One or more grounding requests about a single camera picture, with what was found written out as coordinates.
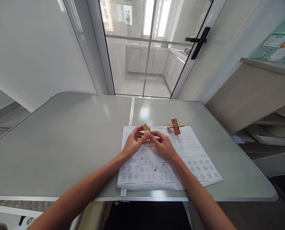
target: door handle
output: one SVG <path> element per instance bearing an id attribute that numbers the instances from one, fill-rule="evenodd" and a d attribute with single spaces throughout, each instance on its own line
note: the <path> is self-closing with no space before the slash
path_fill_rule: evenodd
<path id="1" fill-rule="evenodd" d="M 191 56 L 192 60 L 195 60 L 197 58 L 197 56 L 198 56 L 198 54 L 199 54 L 199 52 L 203 46 L 203 43 L 205 43 L 207 41 L 206 38 L 207 38 L 209 31 L 210 31 L 210 27 L 205 27 L 205 29 L 201 35 L 201 38 L 190 38 L 190 37 L 185 38 L 186 42 L 197 42 L 198 43 L 196 49 L 194 50 L 194 52 Z"/>

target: instruction sheet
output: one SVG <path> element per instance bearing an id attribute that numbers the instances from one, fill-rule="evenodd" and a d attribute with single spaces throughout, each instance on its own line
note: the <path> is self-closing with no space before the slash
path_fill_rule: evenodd
<path id="1" fill-rule="evenodd" d="M 122 148 L 135 126 L 123 128 Z M 170 138 L 176 152 L 192 174 L 203 186 L 222 181 L 222 177 L 202 148 L 190 126 L 180 127 L 181 134 L 175 135 L 167 127 L 151 127 Z M 140 149 L 120 169 L 118 188 L 130 190 L 183 190 L 178 174 L 154 144 L 143 144 Z"/>

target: white cabinet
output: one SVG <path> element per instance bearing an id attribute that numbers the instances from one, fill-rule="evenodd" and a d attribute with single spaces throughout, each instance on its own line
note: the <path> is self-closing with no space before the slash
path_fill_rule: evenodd
<path id="1" fill-rule="evenodd" d="M 166 79 L 166 81 L 167 81 L 167 74 L 168 74 L 168 70 L 169 70 L 169 67 L 170 67 L 170 64 L 171 64 L 171 61 L 172 61 L 172 57 L 173 57 L 172 53 L 169 52 L 168 58 L 167 58 L 167 62 L 166 62 L 166 65 L 165 65 L 165 69 L 164 69 L 164 73 L 163 73 L 164 78 Z"/>
<path id="2" fill-rule="evenodd" d="M 139 72 L 140 52 L 141 48 L 126 47 L 127 71 Z"/>
<path id="3" fill-rule="evenodd" d="M 163 74 L 167 62 L 169 51 L 155 50 L 152 72 L 154 74 Z"/>
<path id="4" fill-rule="evenodd" d="M 170 88 L 171 92 L 174 90 L 174 87 L 178 81 L 178 78 L 181 75 L 183 67 L 184 67 L 184 63 L 182 61 L 180 61 L 179 59 L 177 59 L 176 66 L 175 66 L 173 75 L 171 77 L 170 83 L 169 83 L 169 88 Z"/>
<path id="5" fill-rule="evenodd" d="M 172 78 L 172 75 L 173 75 L 173 72 L 174 72 L 177 60 L 178 59 L 174 55 L 172 55 L 172 60 L 171 60 L 171 63 L 170 63 L 169 69 L 168 69 L 168 73 L 167 73 L 167 77 L 166 77 L 166 81 L 167 81 L 168 85 L 169 85 L 170 80 Z"/>
<path id="6" fill-rule="evenodd" d="M 155 50 L 150 50 L 150 56 L 149 56 L 149 64 L 148 64 L 148 73 L 151 73 L 152 66 L 153 66 L 153 60 L 154 60 Z M 141 55 L 140 55 L 140 73 L 145 73 L 146 71 L 146 59 L 148 56 L 148 49 L 141 49 Z"/>

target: glass door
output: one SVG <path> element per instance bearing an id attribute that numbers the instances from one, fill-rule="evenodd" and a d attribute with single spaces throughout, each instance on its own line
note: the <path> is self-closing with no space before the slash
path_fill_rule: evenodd
<path id="1" fill-rule="evenodd" d="M 116 95 L 176 99 L 225 1 L 99 0 Z"/>

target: gray table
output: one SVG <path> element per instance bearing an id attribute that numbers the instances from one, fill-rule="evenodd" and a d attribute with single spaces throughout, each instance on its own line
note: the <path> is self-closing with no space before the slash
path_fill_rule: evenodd
<path id="1" fill-rule="evenodd" d="M 172 118 L 192 127 L 221 174 L 223 182 L 206 187 L 216 201 L 277 199 L 198 102 L 60 93 L 0 138 L 0 200 L 54 201 L 120 152 L 123 126 L 166 126 Z M 116 185 L 117 174 L 96 200 L 188 201 L 184 191 L 122 191 Z"/>

